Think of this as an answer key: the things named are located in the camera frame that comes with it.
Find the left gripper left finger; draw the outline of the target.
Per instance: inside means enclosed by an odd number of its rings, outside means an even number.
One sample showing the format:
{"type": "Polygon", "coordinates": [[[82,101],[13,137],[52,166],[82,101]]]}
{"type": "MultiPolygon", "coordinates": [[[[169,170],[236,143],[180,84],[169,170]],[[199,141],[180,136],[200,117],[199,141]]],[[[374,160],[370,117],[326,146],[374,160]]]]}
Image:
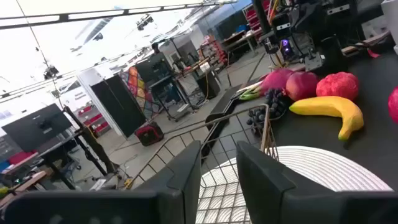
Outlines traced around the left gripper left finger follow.
{"type": "Polygon", "coordinates": [[[193,141],[133,190],[29,192],[9,203],[3,224],[194,224],[201,179],[193,141]]]}

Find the dark grape bunch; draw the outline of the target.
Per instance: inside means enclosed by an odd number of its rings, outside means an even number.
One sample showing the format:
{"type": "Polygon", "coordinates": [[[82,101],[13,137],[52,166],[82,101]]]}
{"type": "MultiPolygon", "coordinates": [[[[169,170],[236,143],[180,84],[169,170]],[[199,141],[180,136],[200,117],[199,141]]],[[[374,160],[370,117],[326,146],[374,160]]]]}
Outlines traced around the dark grape bunch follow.
{"type": "MultiPolygon", "coordinates": [[[[269,107],[269,119],[276,120],[281,118],[287,111],[290,100],[283,89],[270,89],[265,93],[265,102],[269,107]]],[[[264,129],[266,120],[266,107],[262,106],[248,111],[249,119],[246,124],[251,126],[251,131],[259,137],[264,129]]]]}

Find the yellow banana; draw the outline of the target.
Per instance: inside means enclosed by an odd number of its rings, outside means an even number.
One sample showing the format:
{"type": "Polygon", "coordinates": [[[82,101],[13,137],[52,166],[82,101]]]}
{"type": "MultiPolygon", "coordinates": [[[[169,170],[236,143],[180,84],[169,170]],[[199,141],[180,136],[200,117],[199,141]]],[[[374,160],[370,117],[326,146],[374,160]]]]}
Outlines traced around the yellow banana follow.
{"type": "Polygon", "coordinates": [[[348,140],[351,134],[364,126],[360,108],[347,98],[340,96],[318,96],[298,100],[290,105],[289,110],[305,116],[332,116],[342,119],[338,139],[348,140]]]}

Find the red apple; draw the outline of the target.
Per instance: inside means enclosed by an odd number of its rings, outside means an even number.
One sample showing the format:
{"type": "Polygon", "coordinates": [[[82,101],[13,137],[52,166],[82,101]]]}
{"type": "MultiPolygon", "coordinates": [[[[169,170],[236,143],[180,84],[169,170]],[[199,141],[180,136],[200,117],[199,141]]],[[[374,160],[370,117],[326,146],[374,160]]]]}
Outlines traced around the red apple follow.
{"type": "Polygon", "coordinates": [[[312,72],[294,72],[287,80],[285,90],[293,101],[316,96],[319,79],[312,72]]]}

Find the pink dragon fruit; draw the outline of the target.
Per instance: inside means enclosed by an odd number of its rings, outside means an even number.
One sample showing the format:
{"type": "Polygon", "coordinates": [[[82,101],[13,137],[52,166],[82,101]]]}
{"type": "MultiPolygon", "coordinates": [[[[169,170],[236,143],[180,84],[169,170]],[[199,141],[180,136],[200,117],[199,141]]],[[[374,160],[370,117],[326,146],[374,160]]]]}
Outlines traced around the pink dragon fruit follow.
{"type": "Polygon", "coordinates": [[[283,89],[287,80],[293,74],[292,70],[279,68],[260,78],[259,84],[247,89],[240,97],[240,100],[247,101],[259,98],[271,89],[283,89]]]}

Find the red bumpy round fruit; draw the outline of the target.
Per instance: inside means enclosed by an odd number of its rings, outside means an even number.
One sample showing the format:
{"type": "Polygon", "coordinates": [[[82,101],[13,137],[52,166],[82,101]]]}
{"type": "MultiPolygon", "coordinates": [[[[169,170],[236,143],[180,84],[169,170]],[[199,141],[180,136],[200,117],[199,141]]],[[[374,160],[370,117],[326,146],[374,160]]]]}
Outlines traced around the red bumpy round fruit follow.
{"type": "Polygon", "coordinates": [[[318,82],[316,94],[317,96],[340,96],[353,101],[359,95],[359,80],[352,73],[332,73],[318,82]]]}

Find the red orange mango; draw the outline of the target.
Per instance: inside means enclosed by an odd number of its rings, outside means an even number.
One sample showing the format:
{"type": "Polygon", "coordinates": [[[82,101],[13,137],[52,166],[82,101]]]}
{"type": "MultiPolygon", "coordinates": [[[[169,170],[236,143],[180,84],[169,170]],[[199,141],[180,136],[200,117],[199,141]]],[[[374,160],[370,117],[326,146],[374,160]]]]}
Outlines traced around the red orange mango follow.
{"type": "Polygon", "coordinates": [[[387,105],[391,119],[398,124],[398,86],[389,95],[387,105]]]}

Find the white round plate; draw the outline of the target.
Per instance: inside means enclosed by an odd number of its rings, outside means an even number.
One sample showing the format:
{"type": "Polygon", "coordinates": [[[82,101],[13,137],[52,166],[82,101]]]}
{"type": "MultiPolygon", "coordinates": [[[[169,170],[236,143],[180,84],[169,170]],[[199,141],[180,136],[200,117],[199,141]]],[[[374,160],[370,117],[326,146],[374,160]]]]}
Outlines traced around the white round plate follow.
{"type": "MultiPolygon", "coordinates": [[[[334,152],[307,146],[280,146],[279,161],[288,168],[335,192],[391,191],[367,168],[334,152]]],[[[236,157],[217,159],[201,176],[196,224],[251,224],[238,180],[236,157]]]]}

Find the black monitor stand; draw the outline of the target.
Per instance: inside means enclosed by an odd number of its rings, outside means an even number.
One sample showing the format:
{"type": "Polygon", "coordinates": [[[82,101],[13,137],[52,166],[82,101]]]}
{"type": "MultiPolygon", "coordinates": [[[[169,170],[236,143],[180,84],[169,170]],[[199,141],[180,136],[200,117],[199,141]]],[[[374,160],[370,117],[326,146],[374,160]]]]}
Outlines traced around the black monitor stand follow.
{"type": "Polygon", "coordinates": [[[110,173],[115,173],[117,171],[117,168],[119,167],[118,164],[113,163],[108,155],[106,154],[103,146],[99,144],[94,137],[93,133],[91,132],[91,129],[88,128],[86,125],[81,123],[78,118],[73,114],[71,109],[68,106],[63,107],[64,112],[68,113],[68,115],[76,122],[76,124],[79,126],[79,130],[82,133],[83,139],[86,141],[86,143],[92,148],[92,150],[95,152],[95,154],[98,156],[98,158],[105,164],[106,166],[106,172],[108,174],[110,173]]]}

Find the red and black case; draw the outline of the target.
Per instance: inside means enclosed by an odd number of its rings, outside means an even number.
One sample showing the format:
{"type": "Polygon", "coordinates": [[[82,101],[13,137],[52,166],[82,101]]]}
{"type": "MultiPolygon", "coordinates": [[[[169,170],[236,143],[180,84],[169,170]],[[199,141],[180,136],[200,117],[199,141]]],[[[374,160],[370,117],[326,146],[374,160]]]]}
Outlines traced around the red and black case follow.
{"type": "Polygon", "coordinates": [[[163,131],[155,121],[138,128],[135,130],[134,134],[143,146],[150,146],[164,138],[163,131]]]}

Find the black divider panel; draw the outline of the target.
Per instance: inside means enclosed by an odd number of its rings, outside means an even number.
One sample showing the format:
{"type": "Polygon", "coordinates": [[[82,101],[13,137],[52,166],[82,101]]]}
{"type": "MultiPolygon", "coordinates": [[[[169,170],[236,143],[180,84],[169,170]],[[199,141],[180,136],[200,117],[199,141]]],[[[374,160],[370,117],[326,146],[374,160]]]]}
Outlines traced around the black divider panel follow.
{"type": "Polygon", "coordinates": [[[136,99],[120,76],[105,79],[91,89],[124,137],[130,137],[146,122],[136,99]]]}

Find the black orange-striped floor mat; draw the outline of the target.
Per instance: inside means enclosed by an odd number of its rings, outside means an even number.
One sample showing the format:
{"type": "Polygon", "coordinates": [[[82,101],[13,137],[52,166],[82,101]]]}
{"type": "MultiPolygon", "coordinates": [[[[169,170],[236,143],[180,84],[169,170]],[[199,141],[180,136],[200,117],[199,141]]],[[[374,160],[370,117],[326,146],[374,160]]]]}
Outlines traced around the black orange-striped floor mat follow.
{"type": "Polygon", "coordinates": [[[206,117],[205,122],[209,123],[215,119],[231,114],[235,107],[242,103],[239,99],[242,92],[238,93],[240,89],[240,86],[228,88],[218,100],[215,107],[211,110],[210,114],[206,117]]]}

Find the black floor cabinet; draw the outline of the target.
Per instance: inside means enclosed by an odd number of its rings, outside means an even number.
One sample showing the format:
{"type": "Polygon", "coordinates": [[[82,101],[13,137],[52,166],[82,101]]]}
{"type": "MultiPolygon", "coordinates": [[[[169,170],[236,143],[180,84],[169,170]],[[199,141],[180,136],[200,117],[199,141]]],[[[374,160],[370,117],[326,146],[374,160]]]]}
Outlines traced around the black floor cabinet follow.
{"type": "Polygon", "coordinates": [[[212,73],[202,74],[197,83],[207,100],[217,97],[220,92],[220,86],[212,73]]]}

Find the black screen cart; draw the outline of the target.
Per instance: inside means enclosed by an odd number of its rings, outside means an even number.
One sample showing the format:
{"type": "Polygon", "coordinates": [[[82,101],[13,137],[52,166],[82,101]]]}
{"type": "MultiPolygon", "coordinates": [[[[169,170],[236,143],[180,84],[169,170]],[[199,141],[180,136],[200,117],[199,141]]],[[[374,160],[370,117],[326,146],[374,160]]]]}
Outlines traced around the black screen cart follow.
{"type": "Polygon", "coordinates": [[[143,79],[146,87],[149,88],[153,98],[157,100],[161,107],[166,111],[169,120],[179,121],[187,113],[187,108],[194,109],[187,98],[187,94],[182,90],[181,84],[177,81],[177,74],[170,66],[165,55],[160,52],[153,54],[147,59],[135,64],[138,74],[143,79]],[[182,103],[176,114],[172,114],[166,105],[166,100],[174,100],[182,103]]]}

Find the black overhead frame bar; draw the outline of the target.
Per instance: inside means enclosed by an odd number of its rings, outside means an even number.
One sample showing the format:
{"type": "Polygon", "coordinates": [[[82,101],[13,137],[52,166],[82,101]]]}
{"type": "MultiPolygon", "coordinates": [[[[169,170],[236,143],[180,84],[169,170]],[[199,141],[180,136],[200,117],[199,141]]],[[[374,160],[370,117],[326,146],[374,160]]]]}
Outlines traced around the black overhead frame bar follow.
{"type": "Polygon", "coordinates": [[[176,4],[169,6],[137,7],[129,9],[109,9],[100,11],[85,12],[64,12],[58,14],[30,15],[23,14],[16,17],[0,17],[0,30],[18,29],[34,26],[45,26],[67,22],[79,22],[95,19],[105,19],[109,17],[133,16],[136,14],[147,14],[163,11],[174,11],[181,9],[191,9],[207,6],[220,6],[225,4],[235,4],[237,0],[211,0],[210,2],[176,4]]]}

